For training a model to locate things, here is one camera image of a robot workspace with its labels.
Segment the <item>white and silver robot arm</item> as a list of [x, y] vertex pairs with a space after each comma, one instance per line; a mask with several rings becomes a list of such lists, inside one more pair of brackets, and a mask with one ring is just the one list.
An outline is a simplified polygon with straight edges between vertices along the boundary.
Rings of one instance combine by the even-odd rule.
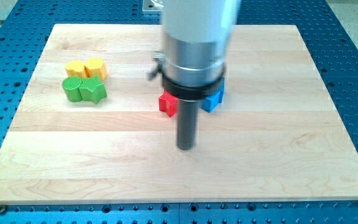
[[240, 0], [163, 0], [162, 49], [155, 73], [181, 100], [201, 100], [219, 90], [226, 49]]

